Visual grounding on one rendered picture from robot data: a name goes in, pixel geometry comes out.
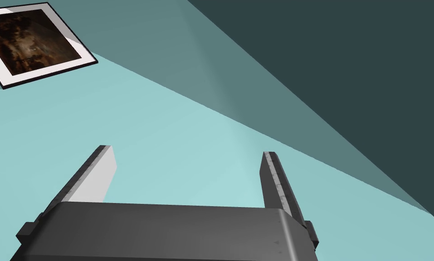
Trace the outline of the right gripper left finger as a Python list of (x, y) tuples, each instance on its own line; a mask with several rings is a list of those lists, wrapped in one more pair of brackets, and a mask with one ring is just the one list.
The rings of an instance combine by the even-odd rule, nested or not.
[(42, 214), (45, 215), (61, 202), (103, 202), (116, 170), (113, 148), (109, 145), (98, 146)]

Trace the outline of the dark framed wall picture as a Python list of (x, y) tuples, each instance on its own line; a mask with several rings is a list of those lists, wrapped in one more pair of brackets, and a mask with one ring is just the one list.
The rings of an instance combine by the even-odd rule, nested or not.
[(97, 63), (48, 2), (0, 8), (0, 89)]

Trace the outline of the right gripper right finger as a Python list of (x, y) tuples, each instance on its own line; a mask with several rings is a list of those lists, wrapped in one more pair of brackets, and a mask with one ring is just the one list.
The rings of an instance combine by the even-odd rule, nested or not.
[(275, 152), (263, 152), (259, 175), (264, 206), (286, 211), (294, 220), (306, 228), (307, 225), (296, 197)]

